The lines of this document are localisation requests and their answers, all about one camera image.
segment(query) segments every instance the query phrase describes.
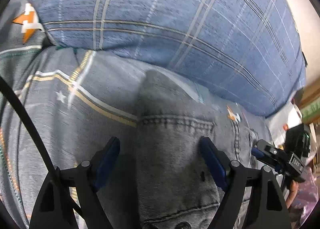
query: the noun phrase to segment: blue gripper pad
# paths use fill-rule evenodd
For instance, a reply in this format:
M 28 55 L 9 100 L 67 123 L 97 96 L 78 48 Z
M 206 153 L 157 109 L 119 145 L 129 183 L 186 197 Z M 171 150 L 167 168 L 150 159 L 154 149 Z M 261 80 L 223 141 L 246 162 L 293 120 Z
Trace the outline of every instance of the blue gripper pad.
M 208 137 L 200 139 L 200 151 L 214 182 L 226 192 L 229 186 L 229 158 L 224 152 L 218 151 Z
M 120 153 L 120 141 L 117 138 L 114 138 L 110 143 L 111 146 L 102 156 L 99 166 L 96 170 L 96 179 L 93 184 L 96 192 L 106 184 L 107 179 L 115 165 L 116 159 Z
M 253 148 L 252 148 L 251 153 L 252 153 L 252 155 L 254 155 L 257 159 L 260 159 L 260 158 L 264 157 L 264 153 L 261 152 L 260 150 L 258 150 L 256 147 L 253 147 Z

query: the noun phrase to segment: white star print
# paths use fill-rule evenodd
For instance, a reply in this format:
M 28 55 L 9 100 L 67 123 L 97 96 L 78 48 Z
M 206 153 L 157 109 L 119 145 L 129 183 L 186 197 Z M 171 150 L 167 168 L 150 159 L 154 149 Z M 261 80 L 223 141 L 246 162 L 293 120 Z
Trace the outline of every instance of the white star print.
M 60 91 L 60 92 L 55 92 L 55 93 L 57 94 L 57 100 L 58 100 L 58 101 L 61 101 L 62 103 L 64 103 L 64 99 L 65 99 L 66 96 L 64 96 L 64 95 L 62 94 L 62 91 Z

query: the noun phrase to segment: orange star print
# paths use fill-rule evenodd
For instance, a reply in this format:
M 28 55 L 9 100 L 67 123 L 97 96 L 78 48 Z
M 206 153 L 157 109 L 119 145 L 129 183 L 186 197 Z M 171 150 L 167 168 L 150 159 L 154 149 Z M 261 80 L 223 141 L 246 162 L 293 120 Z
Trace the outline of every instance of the orange star print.
M 42 25 L 39 23 L 39 19 L 35 12 L 35 9 L 31 6 L 30 3 L 26 3 L 25 12 L 16 17 L 12 22 L 22 25 L 21 32 L 24 34 L 22 39 L 23 44 L 28 41 L 28 39 L 37 29 L 40 29 L 41 31 L 44 30 Z

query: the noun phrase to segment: human hand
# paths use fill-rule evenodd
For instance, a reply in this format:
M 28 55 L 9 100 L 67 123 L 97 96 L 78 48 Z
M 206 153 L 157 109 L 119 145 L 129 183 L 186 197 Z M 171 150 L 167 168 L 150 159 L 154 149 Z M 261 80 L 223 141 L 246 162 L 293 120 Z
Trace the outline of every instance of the human hand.
M 287 200 L 285 201 L 287 208 L 289 208 L 291 206 L 294 198 L 296 197 L 297 192 L 298 192 L 298 188 L 299 188 L 298 182 L 292 180 L 291 184 L 290 184 L 290 193 L 289 193 Z

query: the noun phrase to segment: plaid pattern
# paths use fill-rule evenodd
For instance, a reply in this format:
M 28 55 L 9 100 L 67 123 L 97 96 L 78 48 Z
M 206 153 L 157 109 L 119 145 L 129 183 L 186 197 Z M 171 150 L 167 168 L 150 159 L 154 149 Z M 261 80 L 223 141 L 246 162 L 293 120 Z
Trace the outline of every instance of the plaid pattern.
M 268 116 L 305 84 L 286 0 L 32 0 L 61 46 L 159 65 Z

